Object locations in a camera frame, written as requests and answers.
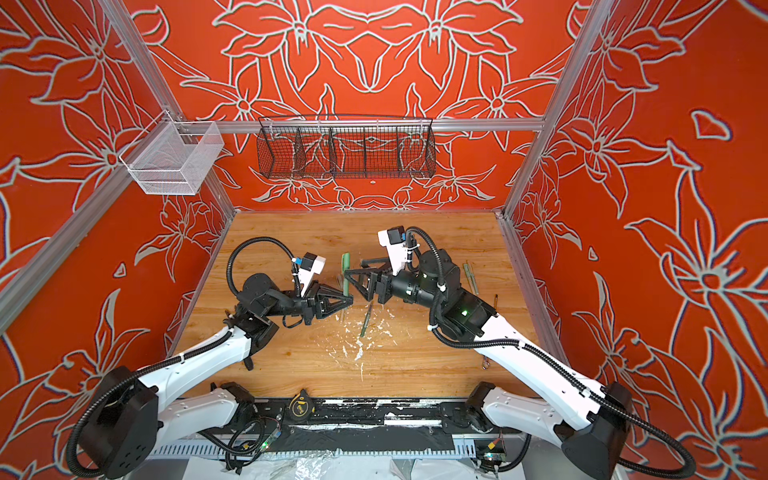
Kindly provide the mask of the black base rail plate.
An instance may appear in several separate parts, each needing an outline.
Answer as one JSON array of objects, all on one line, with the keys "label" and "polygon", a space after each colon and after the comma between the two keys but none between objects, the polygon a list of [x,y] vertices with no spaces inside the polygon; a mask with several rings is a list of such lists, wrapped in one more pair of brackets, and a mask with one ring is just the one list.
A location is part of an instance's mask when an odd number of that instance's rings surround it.
[{"label": "black base rail plate", "polygon": [[288,414],[292,398],[257,398],[238,407],[221,427],[208,427],[202,435],[267,436],[294,429],[310,431],[363,430],[379,427],[432,428],[449,434],[518,434],[513,427],[498,427],[480,409],[463,399],[428,398],[312,398],[315,413],[305,422]]}]

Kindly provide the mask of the yellow black tape measure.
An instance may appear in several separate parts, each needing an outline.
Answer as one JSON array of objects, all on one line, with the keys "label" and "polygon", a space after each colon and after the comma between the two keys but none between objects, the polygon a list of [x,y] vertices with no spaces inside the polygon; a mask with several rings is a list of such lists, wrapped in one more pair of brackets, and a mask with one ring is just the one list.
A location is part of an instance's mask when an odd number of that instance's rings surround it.
[{"label": "yellow black tape measure", "polygon": [[294,422],[305,422],[315,413],[315,403],[306,389],[296,394],[288,405],[288,414]]}]

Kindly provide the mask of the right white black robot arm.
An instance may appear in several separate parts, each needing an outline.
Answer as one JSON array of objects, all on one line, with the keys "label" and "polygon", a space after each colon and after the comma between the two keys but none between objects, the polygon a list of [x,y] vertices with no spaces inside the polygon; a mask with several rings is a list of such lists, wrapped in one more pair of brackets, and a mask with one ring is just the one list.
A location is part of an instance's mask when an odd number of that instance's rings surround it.
[{"label": "right white black robot arm", "polygon": [[344,277],[366,299],[399,298],[429,308],[429,327],[489,358],[537,394],[525,400],[483,383],[470,405],[492,425],[513,428],[559,447],[593,479],[612,477],[631,429],[628,389],[588,378],[539,349],[489,303],[466,290],[460,270],[445,251],[424,253],[416,267],[396,269],[365,262]]}]

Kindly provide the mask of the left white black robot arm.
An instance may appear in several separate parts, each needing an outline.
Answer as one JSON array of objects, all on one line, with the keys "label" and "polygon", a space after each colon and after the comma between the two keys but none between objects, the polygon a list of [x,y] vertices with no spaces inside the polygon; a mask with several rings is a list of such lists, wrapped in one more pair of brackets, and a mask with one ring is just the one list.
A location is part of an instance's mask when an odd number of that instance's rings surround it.
[{"label": "left white black robot arm", "polygon": [[102,379],[65,447],[73,475],[119,478],[165,440],[226,425],[240,404],[235,394],[217,389],[213,399],[198,400],[197,413],[183,407],[181,396],[230,365],[251,368],[253,355],[278,331],[274,318],[292,316],[310,324],[353,303],[352,296],[316,280],[282,291],[264,273],[231,291],[235,311],[219,332],[161,362],[135,371],[121,366]]}]

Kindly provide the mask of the small circuit board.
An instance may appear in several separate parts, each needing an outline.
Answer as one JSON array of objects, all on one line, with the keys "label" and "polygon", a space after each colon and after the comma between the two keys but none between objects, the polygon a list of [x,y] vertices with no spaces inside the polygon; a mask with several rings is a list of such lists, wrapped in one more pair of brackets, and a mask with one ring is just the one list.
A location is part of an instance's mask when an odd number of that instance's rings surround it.
[{"label": "small circuit board", "polygon": [[483,472],[498,472],[507,461],[506,451],[500,440],[482,442],[477,449],[478,468]]}]

